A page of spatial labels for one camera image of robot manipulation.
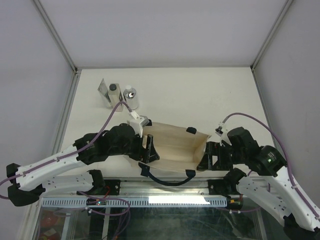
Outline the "cream canvas tote bag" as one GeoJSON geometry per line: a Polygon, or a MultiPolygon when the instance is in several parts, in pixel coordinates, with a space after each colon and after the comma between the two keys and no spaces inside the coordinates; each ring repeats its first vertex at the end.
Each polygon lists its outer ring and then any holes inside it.
{"type": "Polygon", "coordinates": [[[153,135],[153,144],[160,159],[151,163],[136,161],[129,156],[125,159],[132,167],[140,168],[141,176],[170,187],[184,185],[196,176],[197,165],[211,137],[209,134],[197,131],[194,127],[179,127],[158,122],[153,122],[152,126],[143,128],[143,147],[146,147],[147,135],[153,135]],[[186,179],[180,182],[163,181],[152,174],[152,168],[166,172],[185,173],[186,179]]]}

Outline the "clear bottle with white cap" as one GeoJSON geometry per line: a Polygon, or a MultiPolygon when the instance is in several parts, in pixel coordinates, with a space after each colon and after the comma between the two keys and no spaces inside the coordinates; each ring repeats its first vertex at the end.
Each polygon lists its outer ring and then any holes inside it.
{"type": "Polygon", "coordinates": [[[125,87],[125,90],[123,91],[123,97],[124,97],[127,105],[132,110],[135,110],[139,107],[139,100],[138,100],[137,91],[132,86],[127,85],[125,87]]]}

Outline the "square bottle with dark cap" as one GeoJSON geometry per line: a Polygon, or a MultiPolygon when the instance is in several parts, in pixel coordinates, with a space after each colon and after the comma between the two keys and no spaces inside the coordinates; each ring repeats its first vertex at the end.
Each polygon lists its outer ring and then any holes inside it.
{"type": "Polygon", "coordinates": [[[123,101],[122,91],[118,83],[111,83],[109,85],[109,98],[111,101],[112,107],[115,109],[116,105],[123,101]]]}

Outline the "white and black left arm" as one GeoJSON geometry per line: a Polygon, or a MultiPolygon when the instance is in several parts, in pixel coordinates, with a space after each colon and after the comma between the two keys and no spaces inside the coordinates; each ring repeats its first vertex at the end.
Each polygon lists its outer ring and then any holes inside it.
{"type": "Polygon", "coordinates": [[[8,199],[16,207],[37,202],[44,194],[53,192],[84,192],[97,195],[103,192],[105,180],[102,172],[91,169],[79,175],[63,173],[94,163],[104,162],[110,156],[128,156],[144,164],[159,160],[152,135],[143,137],[127,123],[101,133],[88,133],[65,150],[39,162],[21,166],[7,165],[8,199]]]}

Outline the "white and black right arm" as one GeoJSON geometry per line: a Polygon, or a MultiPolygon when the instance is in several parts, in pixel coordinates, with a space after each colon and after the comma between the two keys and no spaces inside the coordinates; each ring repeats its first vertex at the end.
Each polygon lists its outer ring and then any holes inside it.
{"type": "Polygon", "coordinates": [[[199,171],[228,171],[211,187],[215,193],[230,198],[232,194],[248,197],[283,226],[291,240],[320,238],[320,209],[304,190],[293,184],[289,164],[281,153],[270,145],[260,146],[243,127],[230,131],[217,129],[220,142],[208,141],[199,171]],[[273,187],[278,195],[259,187],[236,164],[244,164],[273,187]]]}

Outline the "aluminium front rail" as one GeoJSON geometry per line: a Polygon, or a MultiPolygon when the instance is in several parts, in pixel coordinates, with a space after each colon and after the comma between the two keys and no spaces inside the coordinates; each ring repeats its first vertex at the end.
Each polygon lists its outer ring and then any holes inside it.
{"type": "MultiPolygon", "coordinates": [[[[51,179],[42,184],[45,189],[40,197],[54,197],[79,195],[79,191],[84,191],[79,182],[69,184],[62,182],[55,184],[55,179],[51,179]]],[[[208,179],[191,180],[179,186],[161,185],[151,179],[122,179],[120,184],[119,196],[142,196],[142,195],[165,195],[165,194],[182,194],[182,195],[209,195],[208,179]]]]}

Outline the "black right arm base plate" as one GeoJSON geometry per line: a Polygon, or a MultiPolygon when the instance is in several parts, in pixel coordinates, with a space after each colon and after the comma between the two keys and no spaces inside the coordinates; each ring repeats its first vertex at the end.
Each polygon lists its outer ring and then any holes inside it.
{"type": "Polygon", "coordinates": [[[209,179],[207,184],[209,195],[221,195],[229,198],[230,195],[239,194],[234,188],[231,187],[229,183],[223,179],[209,179]]]}

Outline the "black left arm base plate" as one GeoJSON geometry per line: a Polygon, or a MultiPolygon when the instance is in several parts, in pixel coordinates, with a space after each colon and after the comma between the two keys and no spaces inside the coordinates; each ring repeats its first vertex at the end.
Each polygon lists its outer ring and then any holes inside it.
{"type": "Polygon", "coordinates": [[[120,194],[120,189],[120,179],[105,179],[104,186],[85,191],[84,193],[91,196],[118,196],[120,194]]]}

